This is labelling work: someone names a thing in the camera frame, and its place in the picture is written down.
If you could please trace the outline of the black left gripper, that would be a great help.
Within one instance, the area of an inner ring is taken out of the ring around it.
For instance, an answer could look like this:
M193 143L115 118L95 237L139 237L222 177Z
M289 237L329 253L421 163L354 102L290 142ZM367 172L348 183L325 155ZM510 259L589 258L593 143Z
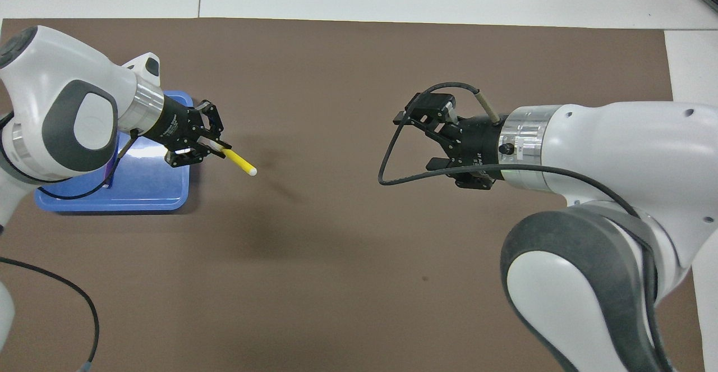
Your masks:
M224 126L215 104L201 101L197 107L192 108L166 94L163 98L163 108L157 121L143 133L143 137L168 149L165 162L170 167L202 163L208 155L225 159L225 154L220 150L199 147L198 144L200 139L220 142Z

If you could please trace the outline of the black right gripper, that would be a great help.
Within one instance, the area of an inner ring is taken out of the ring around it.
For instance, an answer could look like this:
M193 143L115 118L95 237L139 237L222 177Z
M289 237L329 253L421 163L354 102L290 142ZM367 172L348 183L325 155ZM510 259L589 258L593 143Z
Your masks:
M398 126L406 114L405 126L413 126L428 137L451 139L452 148L445 148L449 159L431 158L426 164L428 172L454 167L470 167L499 163L500 126L493 126L488 116L459 117L456 124L456 100L452 94L415 94L404 111L393 119ZM452 173L459 188L490 189L496 180L502 180L499 170Z

